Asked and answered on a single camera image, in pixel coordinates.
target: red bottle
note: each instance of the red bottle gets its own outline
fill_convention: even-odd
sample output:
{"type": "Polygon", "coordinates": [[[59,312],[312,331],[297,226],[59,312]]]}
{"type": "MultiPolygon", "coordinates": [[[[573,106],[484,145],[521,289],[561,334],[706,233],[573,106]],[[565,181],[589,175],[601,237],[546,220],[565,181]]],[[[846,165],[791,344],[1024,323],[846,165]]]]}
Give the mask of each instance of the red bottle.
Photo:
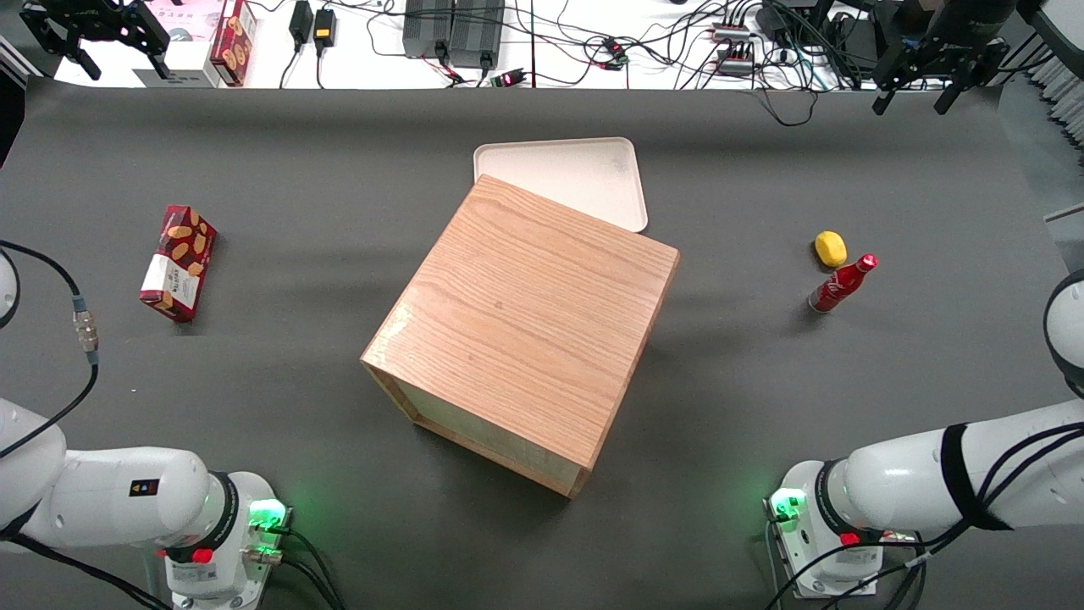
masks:
{"type": "Polygon", "coordinates": [[[853,264],[840,267],[828,275],[828,278],[813,290],[809,297],[810,308],[814,312],[827,314],[831,312],[839,301],[847,298],[859,286],[862,280],[866,278],[866,273],[877,267],[877,257],[873,254],[863,254],[853,264]]]}

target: green led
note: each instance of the green led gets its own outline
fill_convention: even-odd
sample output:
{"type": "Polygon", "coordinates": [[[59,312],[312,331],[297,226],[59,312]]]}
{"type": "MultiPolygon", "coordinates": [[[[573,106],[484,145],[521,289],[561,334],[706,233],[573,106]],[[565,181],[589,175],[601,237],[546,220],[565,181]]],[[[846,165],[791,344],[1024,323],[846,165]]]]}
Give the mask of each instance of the green led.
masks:
{"type": "Polygon", "coordinates": [[[798,514],[805,504],[805,492],[784,488],[772,494],[769,502],[775,510],[776,520],[791,521],[798,519],[798,514]]]}
{"type": "Polygon", "coordinates": [[[274,528],[284,524],[286,505],[271,498],[248,505],[248,524],[254,528],[274,528]]]}

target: white tray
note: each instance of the white tray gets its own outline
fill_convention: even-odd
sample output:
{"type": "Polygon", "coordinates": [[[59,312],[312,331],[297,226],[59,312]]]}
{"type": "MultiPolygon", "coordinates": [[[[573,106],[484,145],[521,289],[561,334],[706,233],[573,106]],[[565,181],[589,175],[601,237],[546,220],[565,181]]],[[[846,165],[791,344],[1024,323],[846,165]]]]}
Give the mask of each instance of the white tray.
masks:
{"type": "Polygon", "coordinates": [[[632,142],[588,138],[482,144],[475,180],[486,173],[633,232],[647,228],[647,207],[632,142]]]}

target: wooden box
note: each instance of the wooden box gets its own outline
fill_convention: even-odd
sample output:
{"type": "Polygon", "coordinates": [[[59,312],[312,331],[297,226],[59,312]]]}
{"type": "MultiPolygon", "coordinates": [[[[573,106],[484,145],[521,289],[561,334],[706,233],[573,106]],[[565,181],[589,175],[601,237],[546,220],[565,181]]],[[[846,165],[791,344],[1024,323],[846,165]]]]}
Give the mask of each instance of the wooden box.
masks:
{"type": "Polygon", "coordinates": [[[414,424],[571,498],[679,258],[482,176],[361,361],[414,424]]]}

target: dark gray mat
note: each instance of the dark gray mat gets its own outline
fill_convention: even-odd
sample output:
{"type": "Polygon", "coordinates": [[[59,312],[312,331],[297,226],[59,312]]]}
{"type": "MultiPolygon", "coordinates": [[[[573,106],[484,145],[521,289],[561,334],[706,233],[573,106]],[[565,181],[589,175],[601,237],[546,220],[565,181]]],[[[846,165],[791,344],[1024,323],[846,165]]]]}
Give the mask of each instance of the dark gray mat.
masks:
{"type": "MultiPolygon", "coordinates": [[[[790,118],[809,104],[772,100],[790,118]]],[[[102,379],[64,421],[69,446],[182,447],[263,475],[351,608],[757,610],[760,498],[790,465],[1070,398],[1041,327],[1064,267],[994,104],[939,117],[932,95],[899,95],[876,117],[870,101],[826,95],[785,129],[730,92],[38,81],[0,170],[0,234],[67,264],[100,322],[102,379]],[[475,146],[593,135],[635,143],[648,234],[683,260],[569,504],[411,427],[358,356],[469,187],[475,146]],[[223,237],[191,327],[137,299],[167,203],[223,237]],[[813,320],[809,242],[828,228],[882,264],[813,320]]],[[[50,414],[86,365],[63,284],[18,263],[0,391],[50,414]]],[[[1082,542],[969,533],[931,563],[924,608],[1073,607],[1082,542]]],[[[130,549],[77,556],[142,581],[130,549]]],[[[131,606],[38,558],[0,566],[5,610],[131,606]]],[[[268,610],[320,607],[295,574],[274,581],[268,610]]]]}

